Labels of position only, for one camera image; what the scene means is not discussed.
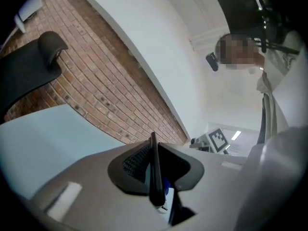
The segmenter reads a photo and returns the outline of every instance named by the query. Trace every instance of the person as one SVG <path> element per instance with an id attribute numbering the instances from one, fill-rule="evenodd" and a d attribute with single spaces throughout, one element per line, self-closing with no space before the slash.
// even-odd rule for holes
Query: person
<path id="1" fill-rule="evenodd" d="M 282 46 L 300 50 L 303 41 L 296 31 L 291 31 L 287 34 Z M 263 55 L 253 40 L 236 34 L 223 35 L 215 46 L 215 55 L 221 64 L 226 65 L 227 69 L 261 68 L 264 71 L 263 77 L 266 77 L 270 83 L 271 91 L 279 85 L 297 57 L 294 54 L 271 49 L 267 49 Z"/>
<path id="2" fill-rule="evenodd" d="M 290 31 L 282 46 L 300 51 L 303 40 L 299 33 Z M 297 55 L 278 50 L 267 49 L 263 55 L 259 47 L 249 37 L 244 35 L 223 35 L 215 46 L 215 55 L 227 69 L 243 70 L 258 67 L 263 70 L 257 81 L 257 90 L 264 94 L 264 108 L 266 113 L 265 141 L 277 134 L 277 117 L 275 100 L 272 92 L 277 88 L 284 76 L 289 72 Z"/>

